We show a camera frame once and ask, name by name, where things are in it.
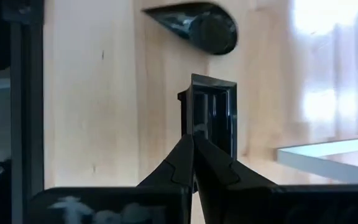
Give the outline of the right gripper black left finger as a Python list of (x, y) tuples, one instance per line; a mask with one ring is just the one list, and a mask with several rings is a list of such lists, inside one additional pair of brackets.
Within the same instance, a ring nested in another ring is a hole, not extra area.
[(55, 187), (30, 200), (29, 224), (190, 224), (194, 144), (184, 135), (135, 187)]

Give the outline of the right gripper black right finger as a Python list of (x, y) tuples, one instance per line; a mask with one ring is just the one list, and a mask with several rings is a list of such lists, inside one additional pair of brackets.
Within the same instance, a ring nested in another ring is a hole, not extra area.
[(278, 185), (194, 136), (206, 224), (358, 224), (358, 184)]

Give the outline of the small black square plate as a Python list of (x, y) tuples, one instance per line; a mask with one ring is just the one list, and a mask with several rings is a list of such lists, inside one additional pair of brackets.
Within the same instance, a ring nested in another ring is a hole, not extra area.
[(201, 133), (237, 158), (237, 83), (193, 73), (191, 84), (177, 98), (181, 133)]

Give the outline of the black teardrop plate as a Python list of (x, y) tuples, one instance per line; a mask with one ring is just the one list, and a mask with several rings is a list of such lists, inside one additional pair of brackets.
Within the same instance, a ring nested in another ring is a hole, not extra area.
[(211, 55), (225, 55), (237, 45), (237, 25), (221, 6), (212, 2), (183, 2), (148, 7), (143, 13), (191, 45)]

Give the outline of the white perforated metal shelf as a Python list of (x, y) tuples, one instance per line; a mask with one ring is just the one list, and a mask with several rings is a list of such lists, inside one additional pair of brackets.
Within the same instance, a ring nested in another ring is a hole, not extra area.
[(358, 184), (358, 139), (283, 147), (277, 161), (312, 174)]

